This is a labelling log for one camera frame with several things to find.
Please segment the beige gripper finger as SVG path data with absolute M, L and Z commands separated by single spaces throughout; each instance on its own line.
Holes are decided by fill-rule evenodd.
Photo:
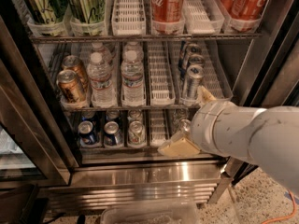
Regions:
M 200 105 L 215 101 L 216 97 L 204 86 L 199 86 L 197 90 L 197 101 Z
M 177 132 L 158 148 L 158 152 L 166 157 L 188 158 L 199 154 L 201 150 L 185 133 Z

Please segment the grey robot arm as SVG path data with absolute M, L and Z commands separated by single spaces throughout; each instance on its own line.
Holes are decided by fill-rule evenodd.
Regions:
M 176 158 L 202 151 L 257 165 L 299 196 L 298 107 L 265 109 L 212 100 L 197 110 L 187 133 L 175 133 L 158 148 Z

